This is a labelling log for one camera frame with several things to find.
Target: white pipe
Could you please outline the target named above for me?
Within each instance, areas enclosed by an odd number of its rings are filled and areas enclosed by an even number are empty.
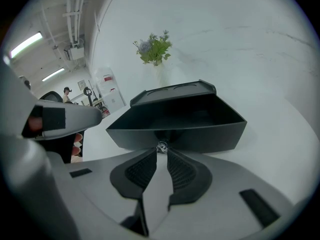
[[[78,12],[80,7],[80,0],[75,0],[74,11]],[[74,42],[78,42],[78,15],[74,15]]]
[[[71,0],[66,0],[66,12],[71,12]],[[66,23],[68,25],[69,39],[72,46],[74,46],[74,38],[72,37],[71,16],[66,17]]]
[[[82,6],[84,5],[84,0],[81,0],[80,1],[80,9],[79,9],[79,11],[81,12],[81,14],[82,14]],[[79,17],[78,17],[78,39],[79,39],[79,37],[80,37],[80,20],[81,20],[81,14],[79,14]]]
[[[64,64],[66,65],[66,67],[68,69],[70,69],[70,67],[69,67],[68,63],[66,62],[65,58],[62,56],[62,54],[61,54],[61,52],[59,50],[59,47],[57,46],[57,43],[56,43],[56,40],[55,40],[54,36],[52,35],[51,29],[50,29],[50,26],[49,26],[49,23],[48,23],[48,20],[47,20],[47,16],[46,16],[46,13],[45,13],[44,5],[42,3],[41,3],[41,10],[42,10],[42,15],[43,15],[43,18],[44,18],[44,22],[46,24],[46,27],[47,27],[49,33],[50,33],[50,36],[51,36],[52,41],[54,43],[54,46],[57,47],[57,50],[58,50],[58,52],[60,54],[60,57],[63,59]]]

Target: vase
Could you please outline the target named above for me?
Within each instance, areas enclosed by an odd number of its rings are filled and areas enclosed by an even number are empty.
[[[153,66],[155,70],[155,77],[160,87],[166,87],[170,85],[169,71],[161,60],[157,61],[157,66]]]

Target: white table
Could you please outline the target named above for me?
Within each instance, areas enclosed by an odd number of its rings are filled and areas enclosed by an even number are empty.
[[[208,155],[242,165],[293,204],[309,196],[319,174],[320,142],[301,114],[286,99],[268,93],[225,89],[217,94],[248,123],[234,150]],[[119,109],[86,130],[83,161],[131,151],[119,148],[106,132],[129,108]]]

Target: black box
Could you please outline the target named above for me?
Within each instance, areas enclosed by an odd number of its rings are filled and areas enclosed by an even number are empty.
[[[202,80],[143,91],[130,106],[106,129],[129,150],[156,147],[160,140],[200,153],[232,150],[247,124]]]

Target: cable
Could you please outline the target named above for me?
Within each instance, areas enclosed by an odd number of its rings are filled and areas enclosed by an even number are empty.
[[[168,144],[165,141],[159,141],[156,146],[156,152],[160,154],[166,154],[168,152]]]

